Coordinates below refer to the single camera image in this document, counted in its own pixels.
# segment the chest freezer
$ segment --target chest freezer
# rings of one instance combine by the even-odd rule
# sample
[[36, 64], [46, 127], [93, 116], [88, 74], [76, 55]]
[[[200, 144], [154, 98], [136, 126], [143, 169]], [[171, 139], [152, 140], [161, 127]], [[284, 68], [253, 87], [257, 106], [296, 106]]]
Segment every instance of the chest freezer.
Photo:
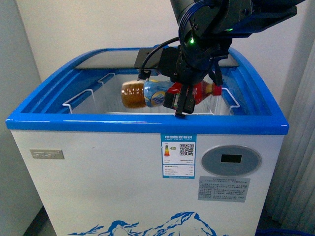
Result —
[[138, 51], [73, 59], [6, 121], [57, 235], [253, 236], [288, 132], [270, 91], [230, 49], [192, 115], [127, 109]]

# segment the blue mountain print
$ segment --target blue mountain print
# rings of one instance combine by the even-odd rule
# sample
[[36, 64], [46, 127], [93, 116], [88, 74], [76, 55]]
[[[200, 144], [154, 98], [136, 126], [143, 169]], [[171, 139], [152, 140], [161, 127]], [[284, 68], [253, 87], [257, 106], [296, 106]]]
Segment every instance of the blue mountain print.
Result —
[[[89, 231], [82, 233], [71, 233], [68, 235], [97, 235], [97, 236], [217, 236], [210, 226], [200, 219], [199, 215], [192, 211], [185, 211], [172, 216], [164, 224], [149, 228], [145, 231], [138, 231], [138, 223], [129, 224], [117, 220], [105, 232], [101, 232], [104, 226], [96, 225]], [[193, 232], [185, 233], [183, 228], [190, 228]]]

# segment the blue freezer rim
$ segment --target blue freezer rim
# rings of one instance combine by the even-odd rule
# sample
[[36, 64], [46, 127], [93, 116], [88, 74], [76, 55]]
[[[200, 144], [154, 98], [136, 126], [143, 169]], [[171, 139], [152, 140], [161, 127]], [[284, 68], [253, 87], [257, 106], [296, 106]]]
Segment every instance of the blue freezer rim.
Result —
[[249, 61], [235, 49], [230, 49], [230, 54], [254, 78], [270, 109], [269, 116], [187, 115], [182, 119], [174, 115], [22, 113], [31, 100], [43, 89], [48, 89], [49, 82], [60, 74], [65, 74], [96, 54], [105, 51], [129, 50], [139, 50], [139, 48], [93, 50], [69, 61], [49, 76], [18, 106], [6, 120], [7, 128], [11, 130], [179, 134], [285, 135], [288, 133], [289, 125], [271, 92]]

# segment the blue plastic trim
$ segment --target blue plastic trim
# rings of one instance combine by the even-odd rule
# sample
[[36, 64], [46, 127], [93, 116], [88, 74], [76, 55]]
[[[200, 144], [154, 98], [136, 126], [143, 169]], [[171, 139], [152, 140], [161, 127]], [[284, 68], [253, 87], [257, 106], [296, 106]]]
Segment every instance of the blue plastic trim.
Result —
[[293, 235], [293, 236], [314, 236], [306, 232], [297, 230], [286, 230], [286, 229], [267, 229], [267, 230], [257, 230], [255, 236], [283, 236], [283, 235]]
[[285, 135], [288, 123], [272, 97], [265, 83], [252, 65], [236, 50], [230, 53], [237, 60], [239, 73], [254, 79], [245, 83], [256, 86], [261, 93], [250, 93], [247, 99], [263, 100], [267, 106], [265, 114], [245, 116], [206, 116], [188, 115], [185, 119], [173, 115], [86, 115], [86, 114], [43, 114], [31, 113], [36, 105], [35, 98], [48, 92], [56, 83], [70, 73], [77, 65], [105, 51], [138, 50], [100, 49], [85, 53], [61, 67], [45, 80], [24, 102], [9, 116], [6, 125], [9, 129], [21, 130], [56, 130], [56, 131], [91, 131], [91, 132], [135, 132], [135, 133], [189, 133], [189, 134], [250, 134], [250, 135]]

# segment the barcode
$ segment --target barcode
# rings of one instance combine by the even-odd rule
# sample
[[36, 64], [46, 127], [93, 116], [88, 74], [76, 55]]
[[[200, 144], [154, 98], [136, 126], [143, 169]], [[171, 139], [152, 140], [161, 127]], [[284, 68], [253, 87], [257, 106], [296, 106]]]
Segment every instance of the barcode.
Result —
[[180, 156], [193, 156], [194, 144], [179, 144], [179, 155]]

